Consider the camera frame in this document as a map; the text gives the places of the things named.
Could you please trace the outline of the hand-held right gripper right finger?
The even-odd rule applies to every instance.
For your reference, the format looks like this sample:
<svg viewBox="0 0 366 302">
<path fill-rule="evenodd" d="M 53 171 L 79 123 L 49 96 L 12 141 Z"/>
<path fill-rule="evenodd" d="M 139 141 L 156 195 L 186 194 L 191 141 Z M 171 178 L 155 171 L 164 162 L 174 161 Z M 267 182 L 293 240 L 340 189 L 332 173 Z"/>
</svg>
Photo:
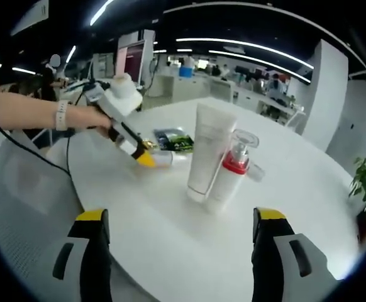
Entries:
<svg viewBox="0 0 366 302">
<path fill-rule="evenodd" d="M 324 253 L 285 215 L 253 209 L 253 301 L 324 301 L 339 281 Z"/>
</svg>

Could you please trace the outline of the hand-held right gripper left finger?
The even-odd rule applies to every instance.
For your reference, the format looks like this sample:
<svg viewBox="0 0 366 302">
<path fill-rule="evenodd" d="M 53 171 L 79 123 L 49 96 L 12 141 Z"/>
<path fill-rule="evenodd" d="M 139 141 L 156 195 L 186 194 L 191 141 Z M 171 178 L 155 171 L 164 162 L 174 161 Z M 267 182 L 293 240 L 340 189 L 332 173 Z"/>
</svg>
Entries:
<svg viewBox="0 0 366 302">
<path fill-rule="evenodd" d="M 80 214 L 55 246 L 48 300 L 111 301 L 109 242 L 107 210 Z"/>
</svg>

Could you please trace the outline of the person's left hand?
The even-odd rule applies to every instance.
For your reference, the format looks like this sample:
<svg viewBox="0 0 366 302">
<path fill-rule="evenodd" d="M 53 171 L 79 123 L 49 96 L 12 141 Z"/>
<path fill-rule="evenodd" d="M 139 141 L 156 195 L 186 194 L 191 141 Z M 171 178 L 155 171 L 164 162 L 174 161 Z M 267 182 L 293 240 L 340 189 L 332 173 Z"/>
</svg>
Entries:
<svg viewBox="0 0 366 302">
<path fill-rule="evenodd" d="M 77 130 L 95 129 L 104 138 L 109 138 L 108 131 L 112 126 L 111 119 L 92 106 L 69 106 L 66 114 L 66 125 Z"/>
</svg>

